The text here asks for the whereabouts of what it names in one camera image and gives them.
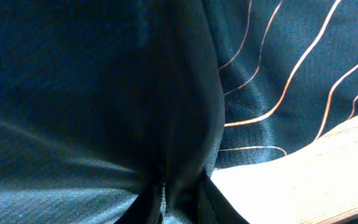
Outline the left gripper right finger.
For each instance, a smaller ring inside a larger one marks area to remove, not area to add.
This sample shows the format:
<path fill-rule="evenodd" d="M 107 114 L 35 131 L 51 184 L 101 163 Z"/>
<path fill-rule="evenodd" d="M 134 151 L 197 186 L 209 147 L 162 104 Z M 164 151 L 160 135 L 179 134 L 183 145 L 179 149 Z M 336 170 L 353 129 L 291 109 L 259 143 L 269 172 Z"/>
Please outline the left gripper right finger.
<path fill-rule="evenodd" d="M 203 172 L 198 186 L 199 224 L 249 224 Z"/>

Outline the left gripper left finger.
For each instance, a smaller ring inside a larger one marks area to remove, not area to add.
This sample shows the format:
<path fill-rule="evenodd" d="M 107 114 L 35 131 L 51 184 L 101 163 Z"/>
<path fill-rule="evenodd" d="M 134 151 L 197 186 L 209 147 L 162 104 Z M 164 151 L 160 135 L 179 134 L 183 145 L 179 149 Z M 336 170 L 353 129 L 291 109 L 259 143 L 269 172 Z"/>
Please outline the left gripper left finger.
<path fill-rule="evenodd" d="M 148 184 L 114 224 L 161 224 L 161 182 Z"/>

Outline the black printed cycling jersey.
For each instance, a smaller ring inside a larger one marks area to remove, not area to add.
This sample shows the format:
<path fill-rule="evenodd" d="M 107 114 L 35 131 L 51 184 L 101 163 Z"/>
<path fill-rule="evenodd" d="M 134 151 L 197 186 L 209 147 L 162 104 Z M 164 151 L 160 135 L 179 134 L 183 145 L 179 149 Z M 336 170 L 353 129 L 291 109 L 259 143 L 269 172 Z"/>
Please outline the black printed cycling jersey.
<path fill-rule="evenodd" d="M 205 172 L 249 223 L 358 223 L 358 1 L 0 1 L 0 223 L 115 223 Z"/>

